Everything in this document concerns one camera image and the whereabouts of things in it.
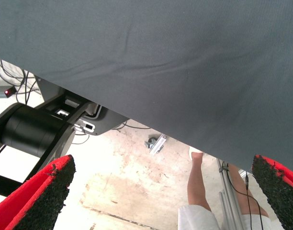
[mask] white shorts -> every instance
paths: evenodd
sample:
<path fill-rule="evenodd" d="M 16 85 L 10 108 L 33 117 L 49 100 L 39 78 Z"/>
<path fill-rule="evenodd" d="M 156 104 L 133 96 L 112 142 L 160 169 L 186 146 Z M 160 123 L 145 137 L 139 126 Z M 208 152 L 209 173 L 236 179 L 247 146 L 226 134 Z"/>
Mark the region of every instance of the white shorts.
<path fill-rule="evenodd" d="M 242 215 L 245 228 L 250 230 L 250 215 Z M 261 216 L 264 230 L 271 230 L 271 221 Z M 260 230 L 259 215 L 252 214 L 252 229 Z M 185 205 L 179 208 L 178 230 L 220 230 L 218 222 L 212 212 L 199 205 Z"/>

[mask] metal bracket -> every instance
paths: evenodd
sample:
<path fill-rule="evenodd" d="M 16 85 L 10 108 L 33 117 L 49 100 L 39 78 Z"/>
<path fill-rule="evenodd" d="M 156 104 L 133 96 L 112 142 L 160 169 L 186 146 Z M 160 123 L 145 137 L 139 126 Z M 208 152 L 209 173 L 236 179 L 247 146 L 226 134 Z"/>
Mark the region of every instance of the metal bracket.
<path fill-rule="evenodd" d="M 156 139 L 156 138 L 150 138 L 148 140 L 148 142 L 145 141 L 145 145 L 149 149 L 151 149 L 150 150 L 150 154 L 152 156 L 154 156 L 156 153 L 159 153 L 162 150 L 162 148 L 164 147 L 163 144 L 166 142 L 166 140 L 167 140 L 167 136 L 164 135 L 164 134 L 161 134 L 158 139 Z"/>

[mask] concrete floor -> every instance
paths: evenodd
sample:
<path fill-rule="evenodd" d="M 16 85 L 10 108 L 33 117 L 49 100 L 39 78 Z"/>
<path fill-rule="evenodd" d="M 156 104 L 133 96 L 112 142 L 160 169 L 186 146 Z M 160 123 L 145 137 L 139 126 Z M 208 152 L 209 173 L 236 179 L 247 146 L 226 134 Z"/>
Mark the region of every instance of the concrete floor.
<path fill-rule="evenodd" d="M 0 99 L 0 113 L 14 102 L 14 97 Z M 29 105 L 41 102 L 41 96 L 33 92 Z M 128 124 L 143 127 L 133 120 Z M 77 172 L 54 230 L 176 230 L 178 207 L 187 204 L 189 147 L 169 138 L 163 150 L 151 156 L 144 141 L 159 135 L 152 129 L 125 127 L 92 136 L 85 144 L 72 145 L 68 154 L 74 157 Z M 85 138 L 76 136 L 74 142 Z M 222 185 L 216 159 L 206 154 L 202 171 L 207 200 L 221 224 L 218 193 Z M 252 176 L 249 186 L 269 213 L 272 229 L 282 229 Z"/>

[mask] red foam pad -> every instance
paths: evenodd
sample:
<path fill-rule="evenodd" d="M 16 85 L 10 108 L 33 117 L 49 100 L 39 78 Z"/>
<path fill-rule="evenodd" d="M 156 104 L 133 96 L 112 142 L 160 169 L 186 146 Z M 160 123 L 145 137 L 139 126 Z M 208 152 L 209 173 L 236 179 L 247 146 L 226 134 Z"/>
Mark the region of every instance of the red foam pad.
<path fill-rule="evenodd" d="M 54 160 L 5 198 L 0 203 L 0 230 L 13 229 L 53 182 L 56 178 L 53 164 L 60 171 L 71 159 L 73 159 L 72 156 L 67 155 Z"/>

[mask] white shoe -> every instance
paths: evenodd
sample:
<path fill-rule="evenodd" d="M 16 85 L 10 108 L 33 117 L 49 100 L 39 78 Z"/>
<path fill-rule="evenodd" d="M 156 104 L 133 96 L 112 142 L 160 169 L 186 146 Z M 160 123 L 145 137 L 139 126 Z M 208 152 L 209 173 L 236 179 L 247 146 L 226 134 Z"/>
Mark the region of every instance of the white shoe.
<path fill-rule="evenodd" d="M 194 147 L 189 146 L 189 157 L 192 160 L 192 153 L 193 152 L 203 152 L 201 150 L 195 149 Z"/>

